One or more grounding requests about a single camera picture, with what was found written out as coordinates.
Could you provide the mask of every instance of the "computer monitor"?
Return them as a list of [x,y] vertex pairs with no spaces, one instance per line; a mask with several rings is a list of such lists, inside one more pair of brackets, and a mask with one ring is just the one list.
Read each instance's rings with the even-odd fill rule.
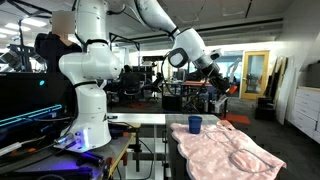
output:
[[[38,112],[56,104],[72,106],[67,109],[74,113],[71,111],[75,110],[75,98],[71,82],[61,73],[0,73],[0,120],[7,121],[8,118]],[[65,116],[64,110],[59,110],[57,115]],[[48,138],[54,139],[66,126],[64,121],[12,121],[0,126],[0,148],[33,139],[39,133],[49,133]]]
[[55,104],[74,104],[72,84],[62,73],[1,72],[0,87],[0,120]]

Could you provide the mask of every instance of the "white cabinet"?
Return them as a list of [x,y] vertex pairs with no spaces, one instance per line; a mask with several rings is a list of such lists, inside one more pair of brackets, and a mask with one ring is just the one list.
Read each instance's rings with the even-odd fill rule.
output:
[[290,122],[320,143],[320,89],[298,87]]

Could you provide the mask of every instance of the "wooden door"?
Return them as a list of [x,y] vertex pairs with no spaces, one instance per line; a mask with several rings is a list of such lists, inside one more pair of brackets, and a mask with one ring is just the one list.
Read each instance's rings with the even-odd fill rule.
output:
[[263,96],[267,83],[269,51],[246,52],[244,56],[240,98]]

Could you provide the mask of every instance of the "ceiling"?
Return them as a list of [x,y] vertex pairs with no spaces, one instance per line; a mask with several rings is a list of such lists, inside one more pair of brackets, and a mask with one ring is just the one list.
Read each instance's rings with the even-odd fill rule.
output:
[[[24,1],[50,11],[70,10],[73,3],[73,0]],[[250,1],[252,1],[251,7],[247,13]],[[194,27],[207,44],[274,40],[282,30],[283,20],[281,18],[293,1],[158,0],[180,29]],[[29,12],[34,12],[30,8],[25,8]],[[7,23],[17,23],[25,15],[8,2],[3,3],[0,5],[0,28]],[[169,39],[163,36],[164,33],[153,32],[138,22],[129,8],[126,8],[120,15],[108,16],[107,25],[107,31],[134,39],[144,48],[151,47],[152,44],[168,45],[170,43]],[[50,30],[50,25],[42,28],[26,26],[31,28],[31,31],[23,33],[25,44],[33,43],[38,33],[46,33]],[[12,36],[7,35],[7,38],[0,38],[0,49],[6,47],[6,44],[19,44],[19,41],[11,40]]]

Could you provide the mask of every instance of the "blue light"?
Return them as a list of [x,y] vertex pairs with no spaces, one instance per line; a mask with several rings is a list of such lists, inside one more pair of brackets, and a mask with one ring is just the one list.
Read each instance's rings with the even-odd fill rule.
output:
[[4,124],[0,124],[0,127],[5,126],[5,125],[8,125],[8,124],[15,123],[15,122],[18,122],[18,121],[21,121],[21,120],[23,120],[23,119],[22,119],[22,118],[19,118],[19,119],[15,120],[15,121],[10,121],[10,122],[4,123]]
[[49,107],[49,108],[44,108],[44,109],[40,109],[40,110],[37,110],[37,111],[29,112],[29,113],[26,113],[26,114],[22,114],[22,115],[19,115],[19,116],[3,119],[3,120],[0,120],[0,123],[5,122],[5,121],[9,121],[9,120],[14,120],[12,122],[5,123],[5,124],[1,125],[1,126],[4,126],[4,125],[7,125],[7,124],[11,124],[11,123],[14,123],[14,122],[18,122],[18,121],[24,120],[23,118],[25,118],[25,116],[28,116],[28,115],[33,115],[33,114],[36,114],[36,113],[43,114],[43,113],[49,112],[48,110],[50,110],[50,109],[52,109],[54,111],[54,110],[58,110],[58,109],[61,109],[61,108],[62,108],[62,105],[58,104],[58,105],[55,105],[55,106],[52,106],[52,107]]
[[33,114],[33,115],[31,115],[31,116],[28,116],[28,118],[33,118],[33,117],[36,117],[36,116],[39,116],[39,115],[42,115],[42,114],[46,114],[46,113],[48,113],[48,112],[50,112],[50,111],[43,111],[43,112],[40,112],[40,113],[37,113],[37,114]]
[[44,81],[44,80],[41,80],[41,81],[39,82],[39,85],[40,85],[40,86],[43,86],[44,83],[45,83],[45,81]]

